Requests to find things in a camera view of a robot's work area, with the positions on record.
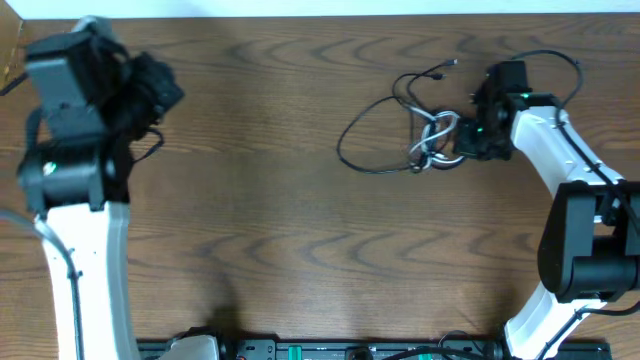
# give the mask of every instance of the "black bracket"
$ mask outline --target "black bracket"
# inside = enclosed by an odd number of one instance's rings
[[[129,202],[129,144],[184,96],[171,68],[147,53],[130,58],[90,29],[29,45],[26,68],[42,101],[27,120],[18,169],[29,210],[46,217],[56,206]],[[52,139],[38,143],[42,119]]]
[[[615,185],[640,211],[640,182]],[[594,218],[612,227],[594,235]],[[616,301],[640,287],[640,237],[604,185],[562,183],[554,198],[540,247],[538,272],[561,303],[575,299]]]
[[[511,159],[511,129],[518,111],[558,105],[552,94],[532,91],[524,61],[503,61],[491,66],[473,94],[476,118],[458,122],[453,152],[480,161]]]

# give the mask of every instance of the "wood grain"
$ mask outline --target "wood grain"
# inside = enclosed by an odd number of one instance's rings
[[[446,80],[419,94],[473,114],[467,94],[487,66],[553,48],[585,68],[569,106],[574,126],[638,179],[638,24],[640,15],[115,21],[132,52],[170,63],[187,92],[162,125],[167,145],[130,179],[136,335],[207,323],[283,338],[495,334],[538,282],[551,198],[532,166],[517,154],[451,172],[367,176],[338,161],[337,137],[399,73],[457,58]],[[30,22],[23,43],[70,26]],[[544,57],[529,62],[529,77],[558,95],[574,81]],[[37,103],[30,85],[0,99],[3,206],[24,208],[15,169]],[[399,159],[406,114],[389,105],[367,121],[347,138],[347,154],[369,165]],[[55,358],[40,246],[8,224],[0,234],[0,357]],[[604,337],[616,359],[633,359],[639,325],[591,317],[575,335]]]

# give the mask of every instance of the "plug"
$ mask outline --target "plug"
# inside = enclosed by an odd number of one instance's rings
[[[429,77],[432,78],[433,80],[442,80],[446,78],[447,75],[441,74],[441,73],[435,73],[435,74],[429,74]]]
[[[456,64],[458,64],[458,59],[449,59],[449,60],[445,60],[442,63],[442,66],[453,66],[453,65],[456,65]]]

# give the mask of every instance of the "wire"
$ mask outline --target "wire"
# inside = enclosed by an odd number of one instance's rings
[[[25,80],[27,80],[28,77],[29,77],[29,74],[27,74],[26,72],[23,72],[22,74],[18,75],[18,77],[11,80],[11,82],[8,83],[7,86],[0,89],[0,96],[5,96],[11,91],[13,91],[13,89],[17,88],[20,84],[22,84]]]
[[[342,135],[340,135],[340,138],[338,139],[338,145],[336,146],[336,152],[338,153],[338,158],[340,159],[340,161],[342,161],[342,163],[344,163],[345,165],[347,165],[348,167],[350,167],[353,170],[356,170],[358,172],[365,173],[365,174],[391,174],[391,173],[396,173],[396,172],[400,172],[400,171],[411,169],[410,165],[391,167],[391,168],[381,169],[381,170],[367,169],[367,168],[364,168],[362,166],[359,166],[359,165],[356,165],[356,164],[350,162],[349,160],[347,160],[342,155],[342,141],[344,140],[344,137],[347,135],[349,130],[351,130],[353,125],[355,125],[358,121],[360,121],[369,111],[371,111],[371,109],[375,108],[376,106],[382,104],[385,101],[389,101],[389,100],[392,100],[392,99],[397,100],[397,97],[396,96],[387,96],[386,98],[382,98],[382,99],[374,102],[373,104],[367,106],[367,108],[362,110],[362,112],[360,112],[360,114],[358,114],[358,116],[356,116],[351,121],[351,123],[347,126],[347,128],[344,129],[344,131],[342,132]]]
[[[53,232],[53,230],[44,222],[40,221],[44,231],[36,228],[33,223],[27,218],[24,218],[17,213],[0,209],[0,219],[6,219],[19,225],[23,229],[31,232],[42,242],[49,243],[64,260],[67,265],[67,278],[71,283],[71,303],[73,306],[73,327],[75,330],[75,343],[76,343],[76,359],[84,360],[84,343],[82,338],[82,317],[80,312],[80,292],[78,290],[78,278],[82,275],[82,272],[78,273],[76,267],[71,259],[71,254],[65,248],[60,238]]]
[[[560,341],[560,339],[564,336],[564,334],[567,331],[569,331],[569,329],[571,329],[571,327],[576,321],[582,320],[582,315],[584,314],[594,314],[594,315],[604,315],[604,316],[628,316],[628,315],[635,314],[638,311],[640,311],[640,301],[637,302],[632,307],[625,310],[601,310],[601,309],[589,309],[589,308],[582,308],[582,309],[576,310],[573,316],[571,317],[571,319],[569,319],[569,321],[567,321],[567,323],[560,328],[560,330],[553,336],[553,338],[551,338],[551,340],[545,344],[544,348],[542,348],[542,351],[540,352],[540,355],[538,355],[536,360],[544,360],[544,357],[545,355],[547,355],[547,352],[549,351],[549,349],[551,349],[555,343]]]
[[[467,333],[466,331],[462,331],[462,330],[451,330],[448,333],[444,334],[444,336],[440,339],[440,341],[438,341],[438,347],[440,348],[444,348],[444,343],[446,342],[446,339],[451,336],[451,335],[456,335],[456,334],[461,334],[466,336],[469,341],[471,341],[471,343],[473,344],[473,347],[476,348],[476,350],[478,350],[479,353],[483,353],[482,349],[480,348],[480,346],[478,346],[478,343],[476,343],[475,341],[473,341],[473,338],[471,337],[471,335],[469,335],[469,333]]]
[[[149,148],[149,150],[147,150],[147,152],[142,155],[142,157],[140,157],[139,159],[134,160],[134,163],[140,162],[146,158],[148,158],[149,156],[155,154],[158,150],[160,150],[160,148],[164,145],[164,135],[162,135],[162,133],[160,132],[160,130],[158,129],[154,129],[154,128],[149,128],[147,129],[148,132],[156,135],[158,137],[158,142],[156,142],[152,147]]]
[[[432,80],[443,79],[445,77],[444,74],[433,73],[433,71],[441,67],[451,66],[455,64],[457,64],[457,60],[446,60],[422,73],[406,73],[398,76],[391,86],[392,95],[382,98],[366,107],[351,121],[347,128],[342,132],[336,146],[336,152],[340,161],[347,165],[349,168],[365,174],[390,174],[405,170],[411,170],[415,173],[418,173],[431,167],[438,170],[450,170],[462,164],[465,159],[463,156],[452,160],[442,153],[442,150],[446,147],[451,138],[451,131],[454,130],[457,120],[460,118],[460,116],[453,111],[442,111],[435,113],[434,111],[427,109],[427,107],[418,99],[418,97],[411,89],[412,84],[417,79],[423,77],[431,78]],[[399,91],[400,81],[404,78],[409,77],[411,79],[405,85],[404,90],[406,95],[402,95]],[[410,150],[408,151],[407,163],[386,168],[383,167],[379,169],[372,169],[356,165],[347,160],[342,154],[342,142],[344,141],[347,133],[373,108],[392,99],[395,100],[400,106],[402,106],[407,112],[409,112],[409,143],[412,145],[410,145]],[[413,144],[415,141],[414,126],[416,116],[423,119],[425,121],[425,125],[423,127],[423,131],[421,133],[419,141]],[[444,127],[442,124],[446,123],[449,119],[451,120],[446,124],[446,128],[444,130],[441,130]],[[440,138],[443,138],[444,142],[442,142],[442,144],[438,146],[438,140]]]
[[[563,121],[560,120],[560,113],[562,112],[562,110],[564,110],[564,108],[567,106],[569,101],[571,101],[571,99],[573,99],[576,96],[576,94],[578,94],[578,92],[582,88],[582,84],[584,83],[584,74],[582,72],[582,68],[580,67],[580,63],[578,61],[570,58],[569,56],[559,52],[559,51],[547,50],[547,49],[534,50],[534,51],[528,51],[528,52],[520,53],[518,55],[513,56],[511,58],[511,60],[522,59],[524,57],[533,56],[533,55],[553,55],[553,56],[557,56],[557,57],[565,60],[569,64],[571,64],[571,66],[576,71],[576,74],[578,76],[578,79],[576,81],[576,86],[571,91],[571,93],[569,93],[569,95],[566,97],[566,99],[564,99],[564,101],[562,101],[558,106],[556,106],[556,113],[555,113],[556,126],[557,126],[558,130],[560,130],[560,133],[562,133],[562,136],[565,138],[565,140],[569,143],[569,145],[571,145],[571,147],[576,151],[576,153],[578,153],[578,155],[582,158],[582,160],[585,162],[585,164],[587,164],[589,169],[591,169],[591,171],[593,171],[596,175],[598,175],[598,177],[600,179],[602,179],[602,181],[607,186],[607,189],[611,193],[613,193],[613,195],[616,198],[618,198],[618,201],[620,201],[620,206],[622,206],[624,211],[627,213],[627,217],[629,218],[629,221],[633,225],[633,228],[634,228],[636,234],[640,234],[640,224],[639,224],[640,220],[638,219],[638,216],[637,216],[635,210],[631,207],[631,205],[627,201],[626,196],[622,193],[622,191],[620,191],[620,189],[618,187],[615,186],[613,181],[611,181],[611,179],[609,179],[609,177],[606,176],[602,172],[602,170],[600,170],[600,164],[594,163],[589,158],[589,156],[587,156],[587,154],[585,154],[584,151],[582,151],[582,149],[576,144],[576,142],[571,138],[569,133],[567,133],[567,130],[564,128],[564,126],[567,124],[567,122],[563,122]]]
[[[470,359],[470,360],[486,360],[486,358],[483,355],[476,355],[463,350],[444,349],[440,347],[431,347],[431,346],[420,346],[413,350],[403,351],[401,353],[391,355],[389,357],[383,358],[382,360],[402,360],[402,359],[410,358],[412,356],[427,355],[427,354],[451,355],[451,356],[457,356],[458,358],[461,358],[461,359]]]

